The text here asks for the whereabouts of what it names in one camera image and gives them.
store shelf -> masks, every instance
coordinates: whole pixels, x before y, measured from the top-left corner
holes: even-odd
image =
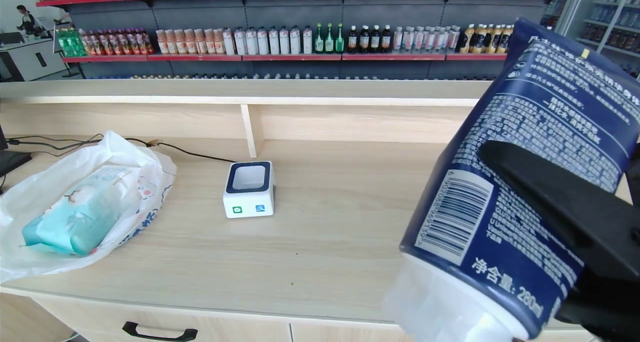
[[[617,7],[617,6],[618,6],[618,3],[615,3],[615,2],[604,2],[604,1],[602,1],[602,0],[594,0],[593,2],[594,2],[594,4],[612,5],[612,6],[614,6],[614,7]],[[638,4],[625,4],[625,5],[624,5],[624,8],[636,8],[636,9],[640,9],[640,5],[638,5]]]
[[[431,54],[343,54],[343,61],[444,61],[445,55]]]
[[[598,42],[590,41],[589,39],[576,38],[575,40],[580,42],[580,43],[584,43],[586,45],[592,45],[592,46],[600,45]]]
[[[243,55],[243,61],[340,61],[341,54]]]
[[[589,23],[589,24],[595,24],[595,25],[601,25],[602,27],[608,27],[609,23],[603,23],[601,21],[594,21],[594,20],[584,20],[585,23]],[[640,30],[635,29],[635,28],[629,28],[629,27],[621,27],[620,25],[614,25],[613,29],[618,29],[618,30],[624,30],[627,32],[632,32],[632,33],[640,33]]]
[[[618,53],[630,55],[632,57],[640,58],[640,54],[638,54],[638,53],[630,52],[629,50],[616,48],[614,46],[602,46],[602,48],[606,49],[606,50],[613,50],[613,52],[618,52]]]
[[[239,55],[218,55],[218,54],[196,54],[196,55],[173,55],[173,54],[153,54],[149,55],[150,62],[239,62],[242,57]]]
[[[89,62],[146,62],[146,55],[99,55],[89,57],[62,57],[65,63]]]
[[[507,59],[507,54],[452,53],[447,54],[446,59],[448,61],[504,61]]]
[[[123,2],[124,0],[44,0],[36,2],[36,7],[54,7],[56,5],[103,3],[103,2]]]

computer monitor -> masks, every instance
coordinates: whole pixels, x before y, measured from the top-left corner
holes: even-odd
[[[0,126],[0,181],[6,178],[4,175],[32,159],[29,153],[10,152],[7,150],[8,147],[9,144],[2,132],[2,126]]]
[[[0,43],[5,45],[16,45],[23,41],[23,35],[18,32],[0,34]]]

counter drawer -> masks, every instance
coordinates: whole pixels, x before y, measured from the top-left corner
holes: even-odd
[[[84,331],[100,341],[107,335],[118,342],[148,339],[132,337],[122,327],[128,321],[137,323],[137,333],[156,337],[175,338],[187,328],[196,329],[195,340],[201,342],[291,342],[289,324],[279,321],[254,319],[218,318],[189,315],[188,312],[171,313],[170,310],[141,310],[136,306],[110,303],[84,303],[63,299],[41,299],[36,301],[53,315],[76,331]]]
[[[412,336],[398,327],[357,328],[292,323],[291,332],[293,342],[414,342]],[[546,330],[535,342],[586,342],[591,338],[592,335],[585,330]]]

packaged wet wipes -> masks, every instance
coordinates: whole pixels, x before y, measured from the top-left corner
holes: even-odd
[[[98,168],[22,229],[26,245],[39,251],[89,254],[123,214],[135,213],[142,198],[139,175],[140,168]]]

plastic bottle cap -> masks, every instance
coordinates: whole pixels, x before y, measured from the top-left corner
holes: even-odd
[[[382,310],[416,340],[511,342],[524,326],[484,293],[412,255],[382,301]]]

